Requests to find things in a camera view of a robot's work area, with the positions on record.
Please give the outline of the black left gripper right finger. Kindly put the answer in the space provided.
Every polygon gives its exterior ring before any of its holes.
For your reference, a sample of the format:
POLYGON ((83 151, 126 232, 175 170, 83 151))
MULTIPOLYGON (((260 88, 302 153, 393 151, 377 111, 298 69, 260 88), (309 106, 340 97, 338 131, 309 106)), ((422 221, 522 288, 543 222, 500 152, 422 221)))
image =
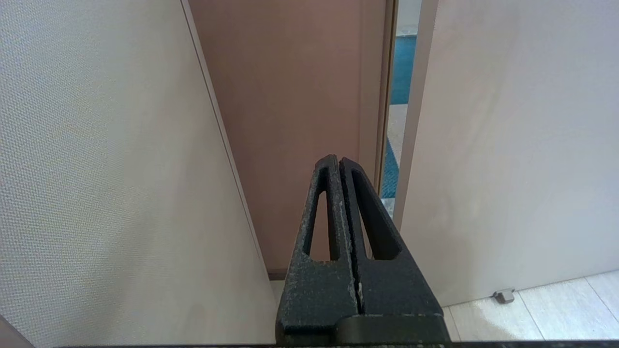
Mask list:
POLYGON ((357 314, 338 321, 342 344, 446 343, 444 313, 363 168, 343 158, 357 314))

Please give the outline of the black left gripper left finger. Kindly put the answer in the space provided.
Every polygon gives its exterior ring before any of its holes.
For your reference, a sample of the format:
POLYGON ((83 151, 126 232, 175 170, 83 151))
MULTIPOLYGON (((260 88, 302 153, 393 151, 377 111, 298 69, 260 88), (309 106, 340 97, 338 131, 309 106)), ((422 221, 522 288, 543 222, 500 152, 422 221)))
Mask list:
POLYGON ((358 313, 347 209, 338 157, 316 162, 276 315, 279 346, 327 346, 337 323, 358 313), (311 258, 319 196, 326 195, 330 260, 311 258))

